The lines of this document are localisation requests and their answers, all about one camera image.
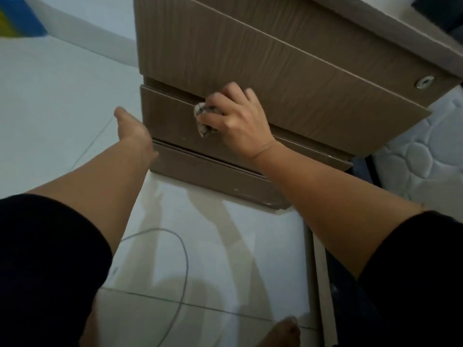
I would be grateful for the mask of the brown drawer front with lock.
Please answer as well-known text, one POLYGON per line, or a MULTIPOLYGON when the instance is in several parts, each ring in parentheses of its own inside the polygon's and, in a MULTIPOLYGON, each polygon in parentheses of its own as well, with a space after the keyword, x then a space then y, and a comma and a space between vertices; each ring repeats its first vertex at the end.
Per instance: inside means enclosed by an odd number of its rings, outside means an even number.
POLYGON ((463 78, 311 0, 194 0, 424 108, 463 78), (432 75, 420 90, 415 83, 432 75))

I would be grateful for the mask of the narrow brown drawer front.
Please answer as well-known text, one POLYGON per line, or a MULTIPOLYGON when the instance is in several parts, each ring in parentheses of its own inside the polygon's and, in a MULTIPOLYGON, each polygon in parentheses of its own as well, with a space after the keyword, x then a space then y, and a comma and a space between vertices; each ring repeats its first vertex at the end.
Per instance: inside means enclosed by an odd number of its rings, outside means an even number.
MULTIPOLYGON (((253 172, 257 170, 225 145, 219 133, 202 137, 194 117, 194 106, 201 99, 187 98, 167 88, 140 87, 143 122, 158 141, 253 172)), ((299 154, 335 169, 352 167, 351 155, 288 130, 270 126, 275 139, 299 154)))

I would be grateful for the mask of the brown cabinet base panel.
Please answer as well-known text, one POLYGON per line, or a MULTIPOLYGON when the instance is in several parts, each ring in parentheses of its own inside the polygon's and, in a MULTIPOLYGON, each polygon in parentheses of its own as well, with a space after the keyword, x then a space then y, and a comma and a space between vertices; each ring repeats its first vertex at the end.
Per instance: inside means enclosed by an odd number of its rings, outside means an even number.
POLYGON ((290 203, 263 175, 153 139, 158 157, 150 171, 215 192, 287 210, 290 203))

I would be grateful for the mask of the person's left forearm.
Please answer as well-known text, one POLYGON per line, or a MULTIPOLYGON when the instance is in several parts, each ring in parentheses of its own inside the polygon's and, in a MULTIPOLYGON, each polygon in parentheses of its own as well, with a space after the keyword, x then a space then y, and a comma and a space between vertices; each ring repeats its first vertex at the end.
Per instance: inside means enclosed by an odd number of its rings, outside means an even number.
POLYGON ((79 212, 115 254, 157 156, 150 137, 124 137, 79 168, 26 193, 54 199, 79 212))

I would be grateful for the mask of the person's right forearm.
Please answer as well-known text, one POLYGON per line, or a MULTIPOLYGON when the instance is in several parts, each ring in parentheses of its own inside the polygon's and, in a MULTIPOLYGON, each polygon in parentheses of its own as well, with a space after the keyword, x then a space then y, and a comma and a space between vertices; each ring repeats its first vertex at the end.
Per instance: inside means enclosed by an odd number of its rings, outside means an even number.
POLYGON ((424 206, 259 139, 247 154, 257 169, 295 207, 334 257, 356 278, 379 245, 424 206))

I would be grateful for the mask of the checkered cleaning cloth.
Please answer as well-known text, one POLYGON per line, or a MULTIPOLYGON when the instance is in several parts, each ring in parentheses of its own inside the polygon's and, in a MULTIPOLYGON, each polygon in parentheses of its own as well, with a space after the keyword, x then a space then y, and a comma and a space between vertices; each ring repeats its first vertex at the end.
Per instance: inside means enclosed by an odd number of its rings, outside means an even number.
MULTIPOLYGON (((204 114, 218 114, 222 115, 223 113, 219 111, 216 107, 214 106, 206 106, 205 103, 198 103, 194 106, 194 117, 197 119, 198 116, 204 115, 204 114)), ((197 129, 202 138, 205 138, 213 133, 217 133, 217 129, 214 129, 208 125, 202 124, 199 121, 196 121, 197 129)))

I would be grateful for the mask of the blue and yellow object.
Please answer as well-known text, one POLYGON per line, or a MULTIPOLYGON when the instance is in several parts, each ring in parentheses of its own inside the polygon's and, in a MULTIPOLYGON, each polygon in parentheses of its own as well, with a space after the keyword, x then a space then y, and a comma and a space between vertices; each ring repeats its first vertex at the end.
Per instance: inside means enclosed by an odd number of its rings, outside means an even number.
POLYGON ((0 0, 0 38, 34 38, 47 34, 25 0, 0 0))

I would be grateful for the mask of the brown wooden drawer cabinet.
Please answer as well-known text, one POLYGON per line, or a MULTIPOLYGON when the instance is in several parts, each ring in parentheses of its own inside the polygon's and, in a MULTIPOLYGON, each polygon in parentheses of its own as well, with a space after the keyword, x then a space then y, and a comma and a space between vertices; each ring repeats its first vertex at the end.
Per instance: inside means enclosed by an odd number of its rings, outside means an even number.
POLYGON ((150 171, 286 210, 289 202, 194 107, 252 88, 275 139, 346 171, 463 81, 463 46, 409 0, 133 0, 150 171))

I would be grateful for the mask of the black shirt sleeve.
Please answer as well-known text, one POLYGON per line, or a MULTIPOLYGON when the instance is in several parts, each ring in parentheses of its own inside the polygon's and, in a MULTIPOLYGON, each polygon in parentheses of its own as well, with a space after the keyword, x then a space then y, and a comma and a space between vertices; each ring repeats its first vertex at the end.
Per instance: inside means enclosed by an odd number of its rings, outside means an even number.
POLYGON ((112 260, 101 232, 65 204, 0 199, 0 347, 79 347, 112 260))
POLYGON ((396 346, 463 347, 463 223, 435 211, 409 218, 358 281, 396 346))

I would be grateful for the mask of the white bed frame board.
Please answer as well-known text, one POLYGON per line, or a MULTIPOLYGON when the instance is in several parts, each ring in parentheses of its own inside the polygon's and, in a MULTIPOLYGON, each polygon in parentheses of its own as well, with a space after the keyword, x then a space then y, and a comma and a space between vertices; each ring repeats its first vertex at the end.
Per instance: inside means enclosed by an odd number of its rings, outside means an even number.
POLYGON ((324 346, 335 347, 339 344, 339 341, 327 266, 326 248, 315 233, 313 233, 313 249, 324 346))

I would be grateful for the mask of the white quilted mattress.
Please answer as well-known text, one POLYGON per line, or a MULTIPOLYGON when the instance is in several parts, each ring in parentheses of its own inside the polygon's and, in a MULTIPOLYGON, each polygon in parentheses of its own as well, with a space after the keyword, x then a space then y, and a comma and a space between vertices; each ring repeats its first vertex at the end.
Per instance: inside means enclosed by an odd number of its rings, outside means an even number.
POLYGON ((373 154, 382 187, 463 223, 463 87, 373 154))

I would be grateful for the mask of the tall brown drawer front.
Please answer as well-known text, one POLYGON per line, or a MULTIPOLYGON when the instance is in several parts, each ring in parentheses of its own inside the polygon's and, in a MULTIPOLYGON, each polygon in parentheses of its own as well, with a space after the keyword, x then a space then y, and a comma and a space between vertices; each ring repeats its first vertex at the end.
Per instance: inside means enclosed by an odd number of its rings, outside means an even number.
POLYGON ((408 99, 194 0, 134 0, 145 77, 198 97, 252 88, 269 123, 353 155, 428 117, 408 99))

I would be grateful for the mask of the person's left hand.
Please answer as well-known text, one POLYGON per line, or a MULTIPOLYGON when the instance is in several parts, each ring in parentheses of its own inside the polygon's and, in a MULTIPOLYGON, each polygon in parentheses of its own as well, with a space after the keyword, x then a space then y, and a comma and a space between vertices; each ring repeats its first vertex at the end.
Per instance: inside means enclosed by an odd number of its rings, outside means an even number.
POLYGON ((158 157, 158 152, 153 147, 153 139, 145 125, 140 121, 138 129, 134 132, 118 132, 118 138, 120 141, 133 143, 148 162, 152 162, 158 157))

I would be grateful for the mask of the person's right hand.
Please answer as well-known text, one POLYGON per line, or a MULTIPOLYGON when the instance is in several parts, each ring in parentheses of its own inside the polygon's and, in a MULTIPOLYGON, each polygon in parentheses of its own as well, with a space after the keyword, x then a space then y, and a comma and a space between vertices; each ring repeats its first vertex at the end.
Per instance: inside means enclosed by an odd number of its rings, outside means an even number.
POLYGON ((225 144, 234 152, 252 161, 277 143, 267 121, 264 109, 251 88, 242 90, 248 99, 239 105, 220 92, 206 98, 206 106, 214 106, 226 116, 227 129, 218 131, 225 144))

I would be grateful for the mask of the person's bare foot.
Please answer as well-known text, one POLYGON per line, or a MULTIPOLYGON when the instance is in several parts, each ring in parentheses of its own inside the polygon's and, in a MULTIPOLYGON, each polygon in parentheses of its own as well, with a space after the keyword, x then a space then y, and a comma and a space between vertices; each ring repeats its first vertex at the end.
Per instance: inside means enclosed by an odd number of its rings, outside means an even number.
POLYGON ((300 329, 295 316, 288 316, 275 324, 254 347, 300 347, 300 329))

